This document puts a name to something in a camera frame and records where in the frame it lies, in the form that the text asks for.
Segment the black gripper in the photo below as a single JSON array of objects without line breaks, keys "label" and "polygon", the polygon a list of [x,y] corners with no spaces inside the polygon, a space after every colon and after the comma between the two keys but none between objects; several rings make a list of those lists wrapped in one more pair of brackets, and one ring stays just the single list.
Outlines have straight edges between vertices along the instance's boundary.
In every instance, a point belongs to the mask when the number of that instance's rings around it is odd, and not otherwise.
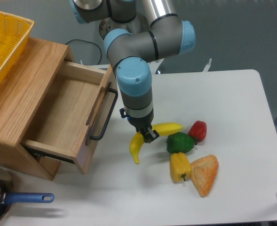
[{"label": "black gripper", "polygon": [[148,115],[142,118],[135,118],[128,115],[124,108],[119,110],[121,118],[127,118],[128,122],[136,128],[137,132],[142,133],[145,143],[151,143],[154,139],[159,137],[159,133],[152,129],[152,120],[154,118],[154,111],[152,110]]}]

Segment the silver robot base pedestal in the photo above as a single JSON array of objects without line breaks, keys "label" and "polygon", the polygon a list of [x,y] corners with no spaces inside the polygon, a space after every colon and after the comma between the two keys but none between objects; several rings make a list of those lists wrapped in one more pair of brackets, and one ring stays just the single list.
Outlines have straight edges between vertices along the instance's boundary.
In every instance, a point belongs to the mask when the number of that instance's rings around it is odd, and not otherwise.
[{"label": "silver robot base pedestal", "polygon": [[135,18],[128,23],[117,23],[111,18],[106,18],[101,20],[99,24],[99,34],[103,40],[109,32],[115,29],[125,29],[129,33],[138,34],[149,31],[150,25],[147,18],[139,12],[137,12]]}]

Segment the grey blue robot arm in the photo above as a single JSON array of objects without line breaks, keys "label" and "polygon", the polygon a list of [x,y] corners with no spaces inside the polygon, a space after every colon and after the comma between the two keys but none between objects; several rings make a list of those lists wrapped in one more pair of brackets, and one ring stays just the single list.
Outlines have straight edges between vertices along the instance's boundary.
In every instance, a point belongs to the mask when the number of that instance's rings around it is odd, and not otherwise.
[{"label": "grey blue robot arm", "polygon": [[127,118],[145,143],[151,143],[159,131],[151,124],[154,111],[149,62],[192,50],[196,35],[193,25],[178,17],[172,1],[144,0],[142,4],[149,30],[113,28],[105,35],[103,46],[121,92],[121,117]]}]

